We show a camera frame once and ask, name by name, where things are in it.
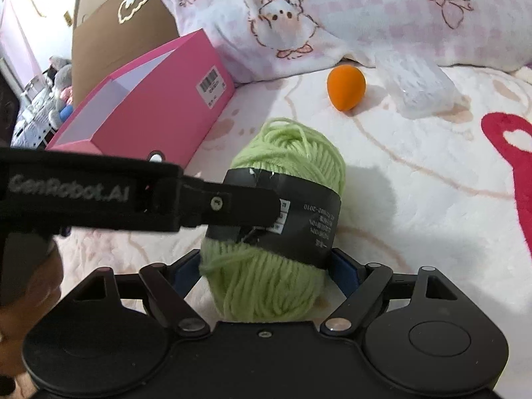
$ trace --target pink box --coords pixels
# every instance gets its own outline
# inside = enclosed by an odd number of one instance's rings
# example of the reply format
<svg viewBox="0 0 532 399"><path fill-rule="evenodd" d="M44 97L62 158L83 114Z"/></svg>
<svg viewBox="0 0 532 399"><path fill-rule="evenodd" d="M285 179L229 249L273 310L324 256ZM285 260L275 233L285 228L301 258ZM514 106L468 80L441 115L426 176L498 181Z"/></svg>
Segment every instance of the pink box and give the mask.
<svg viewBox="0 0 532 399"><path fill-rule="evenodd" d="M234 92L229 73L199 30L100 82L47 149L137 159L157 152L185 167Z"/></svg>

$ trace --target plastic bag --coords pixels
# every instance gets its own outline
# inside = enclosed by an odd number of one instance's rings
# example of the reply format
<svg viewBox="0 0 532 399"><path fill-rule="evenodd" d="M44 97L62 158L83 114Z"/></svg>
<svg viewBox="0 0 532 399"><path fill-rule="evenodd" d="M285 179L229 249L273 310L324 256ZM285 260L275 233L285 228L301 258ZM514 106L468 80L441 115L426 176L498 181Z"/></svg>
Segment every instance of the plastic bag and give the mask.
<svg viewBox="0 0 532 399"><path fill-rule="evenodd" d="M461 101L462 95L453 81L426 58L379 53L375 55L375 66L403 117L415 119L445 113Z"/></svg>

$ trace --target yarn skein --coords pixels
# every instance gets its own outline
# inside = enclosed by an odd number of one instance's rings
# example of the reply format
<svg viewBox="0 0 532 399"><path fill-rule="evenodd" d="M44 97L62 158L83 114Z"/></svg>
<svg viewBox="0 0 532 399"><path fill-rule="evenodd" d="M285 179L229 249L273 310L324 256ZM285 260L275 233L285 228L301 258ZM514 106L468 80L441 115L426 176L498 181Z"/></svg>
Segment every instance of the yarn skein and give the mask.
<svg viewBox="0 0 532 399"><path fill-rule="evenodd" d="M268 121L232 161L303 178L341 195L345 162L320 132L288 118ZM302 319L321 294L326 271L242 242L205 238L200 272L224 319L283 322Z"/></svg>

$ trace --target barcode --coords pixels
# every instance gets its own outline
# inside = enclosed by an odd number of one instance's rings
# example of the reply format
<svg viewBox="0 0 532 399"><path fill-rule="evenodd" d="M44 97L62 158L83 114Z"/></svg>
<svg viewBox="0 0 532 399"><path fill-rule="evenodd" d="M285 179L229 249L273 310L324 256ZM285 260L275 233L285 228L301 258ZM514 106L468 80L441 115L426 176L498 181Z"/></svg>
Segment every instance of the barcode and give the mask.
<svg viewBox="0 0 532 399"><path fill-rule="evenodd" d="M208 88L212 85L216 78L218 78L218 72L216 69L212 69L199 85L204 93L207 92Z"/></svg>

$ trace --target orange beauty blender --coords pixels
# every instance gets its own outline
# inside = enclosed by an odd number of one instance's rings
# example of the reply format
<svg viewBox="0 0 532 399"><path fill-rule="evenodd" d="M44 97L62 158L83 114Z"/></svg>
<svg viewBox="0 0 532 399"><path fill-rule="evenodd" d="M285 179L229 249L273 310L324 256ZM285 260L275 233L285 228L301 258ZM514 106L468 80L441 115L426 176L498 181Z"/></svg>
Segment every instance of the orange beauty blender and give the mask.
<svg viewBox="0 0 532 399"><path fill-rule="evenodd" d="M347 112L358 105L364 97L364 75L350 64L337 66L329 73L327 91L334 108L341 112Z"/></svg>

